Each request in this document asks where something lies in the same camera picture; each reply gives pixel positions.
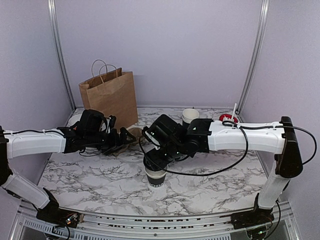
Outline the black paper coffee cup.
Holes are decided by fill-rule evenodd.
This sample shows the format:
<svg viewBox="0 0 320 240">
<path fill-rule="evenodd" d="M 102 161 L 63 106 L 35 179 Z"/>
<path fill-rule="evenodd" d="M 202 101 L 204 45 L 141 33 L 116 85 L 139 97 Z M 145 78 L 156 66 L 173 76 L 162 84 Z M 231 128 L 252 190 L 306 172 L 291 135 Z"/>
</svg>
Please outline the black paper coffee cup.
<svg viewBox="0 0 320 240">
<path fill-rule="evenodd" d="M 164 184 L 164 181 L 167 175 L 166 171 L 163 171 L 163 170 L 153 171 L 148 169 L 147 167 L 144 168 L 144 171 L 146 173 L 148 183 L 151 187 L 159 188 Z"/>
</svg>

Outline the black plastic cup lid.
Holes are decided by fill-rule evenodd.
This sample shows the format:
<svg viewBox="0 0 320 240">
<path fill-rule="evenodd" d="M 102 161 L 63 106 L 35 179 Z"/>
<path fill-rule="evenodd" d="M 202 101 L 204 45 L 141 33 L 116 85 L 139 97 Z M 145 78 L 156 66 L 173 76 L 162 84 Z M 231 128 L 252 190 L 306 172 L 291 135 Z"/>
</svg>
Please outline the black plastic cup lid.
<svg viewBox="0 0 320 240">
<path fill-rule="evenodd" d="M 143 164 L 148 170 L 153 171 L 153 172 L 165 171 L 168 169 L 168 164 L 159 163 L 159 162 L 154 163 L 147 158 L 143 159 Z"/>
</svg>

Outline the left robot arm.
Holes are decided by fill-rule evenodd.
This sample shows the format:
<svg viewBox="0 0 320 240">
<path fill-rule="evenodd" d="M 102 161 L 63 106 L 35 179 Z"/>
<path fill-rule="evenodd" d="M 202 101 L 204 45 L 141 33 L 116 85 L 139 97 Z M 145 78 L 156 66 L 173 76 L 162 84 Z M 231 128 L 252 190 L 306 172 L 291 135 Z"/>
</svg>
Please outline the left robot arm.
<svg viewBox="0 0 320 240">
<path fill-rule="evenodd" d="M 0 131 L 0 186 L 9 194 L 33 204 L 37 219 L 76 228 L 83 215 L 61 209 L 53 194 L 10 168 L 9 159 L 47 153 L 84 153 L 87 148 L 110 155 L 137 138 L 126 128 L 81 133 L 74 127 L 50 130 Z"/>
</svg>

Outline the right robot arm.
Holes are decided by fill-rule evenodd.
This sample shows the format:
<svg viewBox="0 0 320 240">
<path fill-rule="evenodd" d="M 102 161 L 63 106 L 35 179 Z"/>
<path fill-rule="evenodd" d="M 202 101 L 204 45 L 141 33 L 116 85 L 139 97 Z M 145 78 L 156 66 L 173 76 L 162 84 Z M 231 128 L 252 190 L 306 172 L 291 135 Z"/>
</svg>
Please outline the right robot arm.
<svg viewBox="0 0 320 240">
<path fill-rule="evenodd" d="M 290 179 L 303 171 L 303 161 L 292 121 L 283 116 L 279 122 L 235 123 L 196 118 L 188 125 L 179 124 L 162 114 L 142 135 L 154 145 L 144 154 L 147 173 L 166 172 L 172 161 L 192 158 L 196 153 L 220 150 L 262 151 L 274 154 L 275 162 L 251 210 L 233 213 L 234 229 L 262 225 L 274 220 L 273 207 Z"/>
</svg>

